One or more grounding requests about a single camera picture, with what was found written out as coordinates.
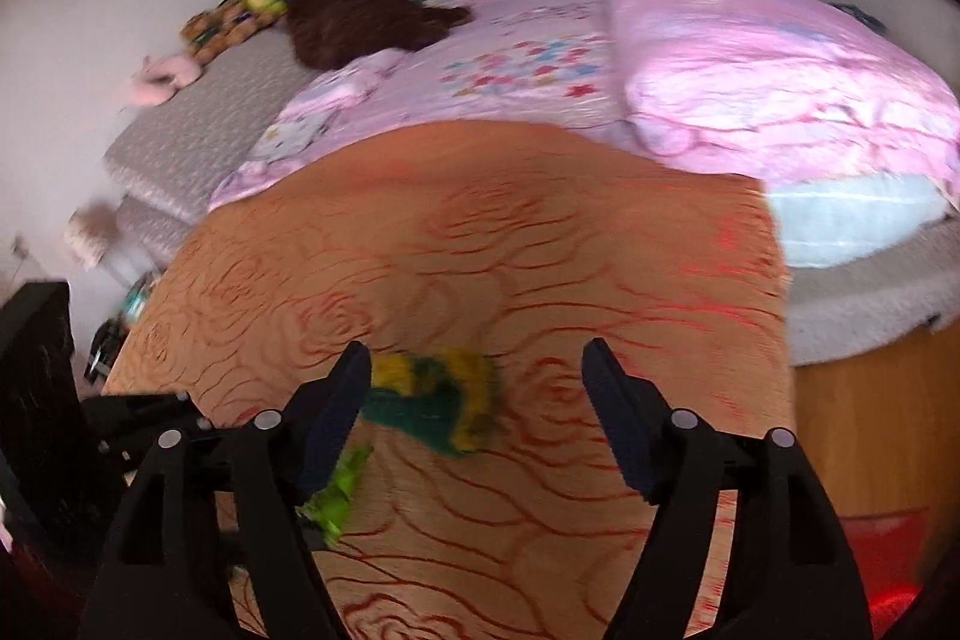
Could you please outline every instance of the pillow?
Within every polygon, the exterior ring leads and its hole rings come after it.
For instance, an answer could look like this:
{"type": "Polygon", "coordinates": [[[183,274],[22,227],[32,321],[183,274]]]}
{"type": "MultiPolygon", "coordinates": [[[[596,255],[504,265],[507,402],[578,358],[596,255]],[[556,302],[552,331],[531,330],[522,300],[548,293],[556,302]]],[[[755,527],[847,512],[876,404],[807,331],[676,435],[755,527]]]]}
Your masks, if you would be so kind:
{"type": "Polygon", "coordinates": [[[786,266],[840,266],[942,220],[949,202],[920,175],[815,180],[768,191],[786,266]]]}

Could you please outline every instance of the gray mattress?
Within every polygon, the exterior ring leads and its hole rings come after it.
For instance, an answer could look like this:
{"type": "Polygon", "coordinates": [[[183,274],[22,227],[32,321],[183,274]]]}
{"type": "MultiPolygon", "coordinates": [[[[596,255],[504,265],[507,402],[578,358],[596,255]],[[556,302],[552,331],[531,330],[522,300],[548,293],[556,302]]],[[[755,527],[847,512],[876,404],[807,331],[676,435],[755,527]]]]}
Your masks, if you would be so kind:
{"type": "MultiPolygon", "coordinates": [[[[167,104],[141,112],[106,155],[107,170],[128,193],[117,215],[125,233],[169,262],[217,185],[312,76],[285,34],[264,31],[217,58],[167,104]]],[[[958,314],[960,220],[946,220],[869,258],[796,271],[787,310],[791,362],[863,353],[958,314]]]]}
{"type": "Polygon", "coordinates": [[[263,31],[167,103],[141,111],[109,146],[107,171],[135,199],[196,225],[224,177],[315,76],[296,63],[285,33],[263,31]]]}

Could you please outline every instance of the yellow green toy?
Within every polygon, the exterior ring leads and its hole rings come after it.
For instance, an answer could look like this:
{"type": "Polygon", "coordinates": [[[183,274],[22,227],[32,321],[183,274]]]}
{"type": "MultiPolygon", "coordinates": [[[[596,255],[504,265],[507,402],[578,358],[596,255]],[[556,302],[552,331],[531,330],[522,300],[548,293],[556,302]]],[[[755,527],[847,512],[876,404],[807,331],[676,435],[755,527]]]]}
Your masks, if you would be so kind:
{"type": "Polygon", "coordinates": [[[323,542],[328,548],[340,542],[350,517],[353,492],[371,453],[373,448],[354,448],[349,453],[343,453],[326,487],[296,509],[297,513],[323,530],[323,542]]]}
{"type": "Polygon", "coordinates": [[[401,429],[438,453],[481,450],[496,424],[500,376],[493,359],[464,348],[430,356],[373,356],[364,418],[401,429]]]}

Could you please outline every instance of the red object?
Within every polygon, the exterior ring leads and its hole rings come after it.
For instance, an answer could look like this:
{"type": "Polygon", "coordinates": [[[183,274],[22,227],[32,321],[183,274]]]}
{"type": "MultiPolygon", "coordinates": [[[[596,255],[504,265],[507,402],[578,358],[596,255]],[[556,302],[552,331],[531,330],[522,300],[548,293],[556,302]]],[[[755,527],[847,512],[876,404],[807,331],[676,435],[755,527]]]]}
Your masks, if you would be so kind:
{"type": "Polygon", "coordinates": [[[880,638],[920,593],[914,572],[923,549],[926,512],[842,523],[867,592],[874,637],[880,638]]]}
{"type": "Polygon", "coordinates": [[[918,586],[901,586],[870,600],[870,623],[874,637],[880,638],[896,624],[920,594],[918,586]]]}

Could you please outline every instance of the pink blanket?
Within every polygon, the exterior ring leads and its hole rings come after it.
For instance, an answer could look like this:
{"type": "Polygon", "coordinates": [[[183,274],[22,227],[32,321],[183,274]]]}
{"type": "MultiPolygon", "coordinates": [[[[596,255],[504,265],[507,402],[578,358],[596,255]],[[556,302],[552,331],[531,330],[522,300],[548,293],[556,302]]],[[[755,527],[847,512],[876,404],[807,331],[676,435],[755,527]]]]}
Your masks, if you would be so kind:
{"type": "Polygon", "coordinates": [[[926,175],[957,191],[960,107],[944,81],[815,0],[472,0],[421,52],[322,74],[211,209],[329,153],[445,119],[560,125],[689,172],[768,187],[926,175]]]}
{"type": "Polygon", "coordinates": [[[928,175],[957,190],[944,81],[815,0],[607,0],[630,120],[656,160],[778,186],[928,175]]]}

